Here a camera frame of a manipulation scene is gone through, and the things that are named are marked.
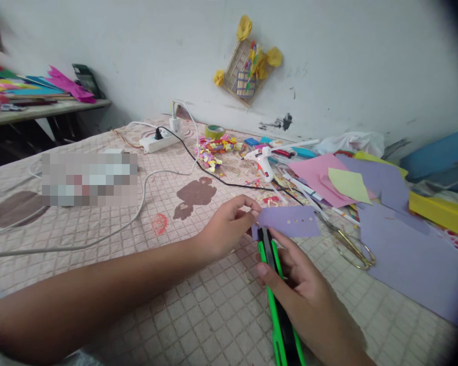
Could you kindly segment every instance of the plastic bag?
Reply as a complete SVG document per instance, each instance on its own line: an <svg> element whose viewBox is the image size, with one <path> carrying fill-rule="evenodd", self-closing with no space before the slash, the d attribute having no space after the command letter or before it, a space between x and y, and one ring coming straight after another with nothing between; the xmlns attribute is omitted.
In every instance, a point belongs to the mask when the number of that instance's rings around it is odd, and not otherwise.
<svg viewBox="0 0 458 366"><path fill-rule="evenodd" d="M312 149L316 154L335 153L338 150L366 151L381 158L385 151L385 137L378 132L346 132L340 136L329 136Z"/></svg>

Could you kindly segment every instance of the plug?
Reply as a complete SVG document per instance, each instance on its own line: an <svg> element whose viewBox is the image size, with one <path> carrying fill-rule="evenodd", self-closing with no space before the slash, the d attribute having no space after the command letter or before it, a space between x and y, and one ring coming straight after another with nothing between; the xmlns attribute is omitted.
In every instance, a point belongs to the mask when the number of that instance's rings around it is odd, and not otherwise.
<svg viewBox="0 0 458 366"><path fill-rule="evenodd" d="M163 136L161 136L160 128L156 128L156 133L154 134L154 139L155 140L161 140Z"/></svg>

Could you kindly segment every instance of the hot glue gun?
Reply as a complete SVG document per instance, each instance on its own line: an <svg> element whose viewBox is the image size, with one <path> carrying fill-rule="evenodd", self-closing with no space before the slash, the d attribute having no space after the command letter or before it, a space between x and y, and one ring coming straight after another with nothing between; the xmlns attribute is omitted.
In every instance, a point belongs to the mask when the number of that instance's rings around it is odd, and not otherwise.
<svg viewBox="0 0 458 366"><path fill-rule="evenodd" d="M269 146L264 146L262 148L248 152L244 156L244 160L256 161L258 164L258 170L261 170L263 172L263 178L265 179L265 182L271 182L273 178L275 177L275 174L273 173L273 170L271 169L270 163L268 162L268 157L271 156L272 151L286 149L289 147L302 146L302 145L313 145L319 142L320 140L310 140L310 141L297 142L297 143L285 145L285 146L278 146L274 148L270 148Z"/></svg>

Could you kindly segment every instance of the green tape roll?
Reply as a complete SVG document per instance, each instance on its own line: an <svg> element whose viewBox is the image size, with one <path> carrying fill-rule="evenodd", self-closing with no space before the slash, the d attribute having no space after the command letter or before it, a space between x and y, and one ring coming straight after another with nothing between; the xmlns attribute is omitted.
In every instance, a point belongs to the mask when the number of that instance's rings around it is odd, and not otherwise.
<svg viewBox="0 0 458 366"><path fill-rule="evenodd" d="M225 134L225 128L216 125L205 126L205 137L218 140Z"/></svg>

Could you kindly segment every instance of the white power strip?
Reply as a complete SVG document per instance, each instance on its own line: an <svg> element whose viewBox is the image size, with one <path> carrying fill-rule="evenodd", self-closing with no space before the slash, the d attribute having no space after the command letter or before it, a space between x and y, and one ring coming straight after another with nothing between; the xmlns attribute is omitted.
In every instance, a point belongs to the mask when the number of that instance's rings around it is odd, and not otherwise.
<svg viewBox="0 0 458 366"><path fill-rule="evenodd" d="M139 140L139 144L144 147L147 153L154 153L155 151L161 150L164 147L173 145L174 143L180 142L175 136L171 135L168 137L163 137L161 140L156 140L154 135L145 137L144 139Z"/></svg>

